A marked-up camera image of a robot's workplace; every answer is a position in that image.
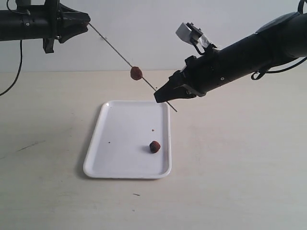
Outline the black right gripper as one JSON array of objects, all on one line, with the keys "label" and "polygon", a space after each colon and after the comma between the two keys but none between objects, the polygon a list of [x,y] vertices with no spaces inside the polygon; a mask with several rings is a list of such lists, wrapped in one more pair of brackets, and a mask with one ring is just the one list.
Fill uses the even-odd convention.
[{"label": "black right gripper", "polygon": [[221,80],[217,76],[216,65],[220,52],[218,49],[212,49],[199,58],[190,56],[185,59],[185,67],[175,71],[168,82],[153,94],[155,101],[163,103],[203,97],[207,92],[220,87]]}]

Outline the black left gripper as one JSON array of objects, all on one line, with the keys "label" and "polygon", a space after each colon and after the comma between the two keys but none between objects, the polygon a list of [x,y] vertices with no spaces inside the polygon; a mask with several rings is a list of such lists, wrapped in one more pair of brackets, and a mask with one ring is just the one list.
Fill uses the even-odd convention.
[{"label": "black left gripper", "polygon": [[44,9],[47,12],[47,19],[50,24],[50,36],[43,38],[43,50],[45,53],[54,53],[54,42],[60,44],[69,39],[86,33],[87,25],[91,21],[89,14],[71,9],[59,0],[46,0]]}]

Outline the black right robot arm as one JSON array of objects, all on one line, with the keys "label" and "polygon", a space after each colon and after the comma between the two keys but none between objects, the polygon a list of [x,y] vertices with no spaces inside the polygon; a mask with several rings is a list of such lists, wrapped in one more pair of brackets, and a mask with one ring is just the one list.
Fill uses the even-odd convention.
[{"label": "black right robot arm", "polygon": [[236,43],[185,59],[154,93],[156,102],[203,97],[207,92],[251,73],[260,79],[269,69],[307,56],[307,15],[289,13]]}]

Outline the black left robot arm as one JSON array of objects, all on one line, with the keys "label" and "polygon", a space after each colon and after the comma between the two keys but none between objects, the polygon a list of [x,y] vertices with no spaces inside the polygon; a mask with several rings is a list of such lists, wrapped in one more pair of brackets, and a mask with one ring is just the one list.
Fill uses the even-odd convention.
[{"label": "black left robot arm", "polygon": [[17,0],[16,10],[0,11],[0,40],[42,39],[46,54],[54,53],[54,42],[63,44],[74,36],[88,31],[89,14],[60,3],[46,0],[33,5],[29,0]]}]

